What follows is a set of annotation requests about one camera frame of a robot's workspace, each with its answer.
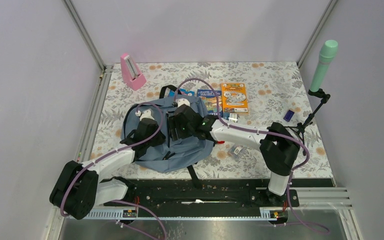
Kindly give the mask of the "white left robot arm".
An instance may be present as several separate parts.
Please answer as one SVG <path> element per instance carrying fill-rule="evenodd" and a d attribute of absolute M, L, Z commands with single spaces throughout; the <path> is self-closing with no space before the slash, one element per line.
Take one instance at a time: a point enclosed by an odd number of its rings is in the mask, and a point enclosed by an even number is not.
<path fill-rule="evenodd" d="M 164 143 L 163 123 L 163 119 L 157 122 L 145 117 L 114 150 L 97 159 L 66 163 L 50 193 L 49 202 L 60 209 L 62 216 L 77 220 L 85 218 L 95 206 L 113 200 L 124 206 L 132 204 L 134 190 L 122 180 L 110 178 L 110 174 L 131 164 L 149 147 Z"/>

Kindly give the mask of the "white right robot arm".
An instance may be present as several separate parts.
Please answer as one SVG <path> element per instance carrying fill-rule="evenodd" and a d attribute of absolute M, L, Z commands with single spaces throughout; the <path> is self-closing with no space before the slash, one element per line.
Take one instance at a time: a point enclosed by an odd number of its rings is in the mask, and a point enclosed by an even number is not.
<path fill-rule="evenodd" d="M 287 199 L 287 187 L 292 167 L 300 151 L 300 143 L 280 123 L 274 122 L 267 130 L 235 125 L 215 115 L 201 116 L 191 107 L 178 107 L 168 119 L 174 139 L 195 137 L 199 140 L 231 142 L 260 151 L 270 170 L 267 201 L 273 206 Z"/>

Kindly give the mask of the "blue student backpack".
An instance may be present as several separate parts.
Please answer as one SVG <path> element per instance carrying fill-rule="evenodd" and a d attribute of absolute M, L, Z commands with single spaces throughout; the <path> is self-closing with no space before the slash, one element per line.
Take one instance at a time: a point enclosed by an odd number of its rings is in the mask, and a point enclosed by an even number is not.
<path fill-rule="evenodd" d="M 174 91 L 174 96 L 168 96 L 170 90 Z M 164 120 L 160 131 L 165 135 L 165 143 L 149 147 L 146 153 L 136 157 L 134 162 L 141 167 L 159 173 L 168 173 L 186 168 L 191 179 L 196 182 L 199 179 L 193 165 L 211 154 L 214 142 L 200 140 L 193 136 L 176 141 L 171 140 L 168 131 L 167 112 L 175 110 L 181 105 L 190 106 L 203 117 L 209 115 L 201 98 L 183 95 L 175 86 L 166 85 L 161 88 L 158 99 L 142 105 L 135 104 L 127 111 L 122 123 L 121 140 L 136 129 L 139 121 L 143 118 L 152 118 L 157 122 Z"/>

